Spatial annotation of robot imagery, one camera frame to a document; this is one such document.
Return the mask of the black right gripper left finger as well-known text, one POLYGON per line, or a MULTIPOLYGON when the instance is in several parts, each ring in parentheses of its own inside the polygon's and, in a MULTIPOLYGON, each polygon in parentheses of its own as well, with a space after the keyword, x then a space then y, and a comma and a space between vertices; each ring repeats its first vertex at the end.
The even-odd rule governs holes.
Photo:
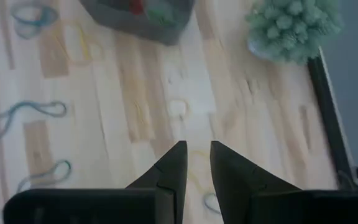
POLYGON ((9 199, 4 223, 182 223, 188 169, 178 141, 124 189, 32 189, 9 199))

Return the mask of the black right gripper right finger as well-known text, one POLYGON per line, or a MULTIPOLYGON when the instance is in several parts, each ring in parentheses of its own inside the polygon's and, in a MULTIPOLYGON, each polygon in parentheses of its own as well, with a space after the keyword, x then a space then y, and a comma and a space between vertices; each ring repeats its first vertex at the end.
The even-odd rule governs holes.
POLYGON ((358 224, 358 191, 300 189, 219 141, 210 164, 224 223, 358 224))

